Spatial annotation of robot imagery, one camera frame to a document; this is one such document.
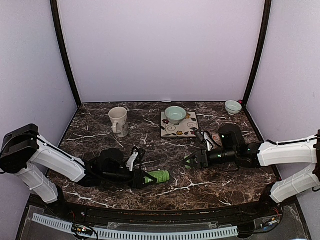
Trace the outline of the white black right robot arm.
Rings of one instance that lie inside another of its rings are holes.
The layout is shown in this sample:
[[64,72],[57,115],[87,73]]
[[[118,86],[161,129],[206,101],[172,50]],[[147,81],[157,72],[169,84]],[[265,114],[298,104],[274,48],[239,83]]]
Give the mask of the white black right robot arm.
[[221,145],[215,144],[206,132],[197,129],[196,137],[206,149],[198,150],[183,160],[185,166],[206,169],[215,165],[235,163],[237,167],[257,169],[279,164],[307,163],[308,166],[294,175],[268,185],[255,205],[255,213],[266,217],[275,204],[320,186],[320,135],[287,142],[271,140],[246,143],[240,128],[226,124],[218,129]]

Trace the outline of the green labelled supplement bottle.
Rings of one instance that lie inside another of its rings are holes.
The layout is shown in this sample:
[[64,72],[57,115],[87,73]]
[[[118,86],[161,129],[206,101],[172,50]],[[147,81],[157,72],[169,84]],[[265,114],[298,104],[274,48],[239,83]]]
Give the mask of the green labelled supplement bottle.
[[158,170],[150,172],[155,172],[155,176],[157,177],[157,184],[166,183],[171,178],[170,173],[167,170]]

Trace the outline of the green bottle screw cap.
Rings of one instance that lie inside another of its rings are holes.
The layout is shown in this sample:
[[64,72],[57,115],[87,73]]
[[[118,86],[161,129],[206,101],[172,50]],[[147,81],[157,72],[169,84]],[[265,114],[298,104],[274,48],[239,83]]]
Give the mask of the green bottle screw cap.
[[190,157],[185,157],[183,160],[183,164],[186,169],[191,169],[194,167],[194,159]]

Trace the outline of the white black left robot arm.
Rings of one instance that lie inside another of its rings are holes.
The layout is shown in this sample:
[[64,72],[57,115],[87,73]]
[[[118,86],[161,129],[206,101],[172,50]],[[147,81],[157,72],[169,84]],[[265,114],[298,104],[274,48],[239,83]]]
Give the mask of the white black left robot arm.
[[51,210],[60,218],[67,218],[70,206],[60,199],[58,186],[38,169],[42,165],[82,187],[98,187],[102,183],[127,185],[142,189],[157,183],[157,178],[142,169],[145,150],[134,147],[127,161],[116,148],[103,150],[92,160],[72,156],[48,142],[31,123],[18,128],[3,138],[0,150],[2,174],[20,178],[31,191],[51,204]]

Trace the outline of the clear pill bottle green label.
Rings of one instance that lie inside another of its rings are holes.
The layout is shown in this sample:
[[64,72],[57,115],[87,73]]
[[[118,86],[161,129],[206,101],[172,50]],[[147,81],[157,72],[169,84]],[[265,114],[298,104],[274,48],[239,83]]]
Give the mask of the clear pill bottle green label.
[[215,141],[220,141],[220,140],[221,140],[221,138],[220,138],[220,136],[219,136],[218,134],[213,134],[213,135],[212,135],[212,138],[213,138]]

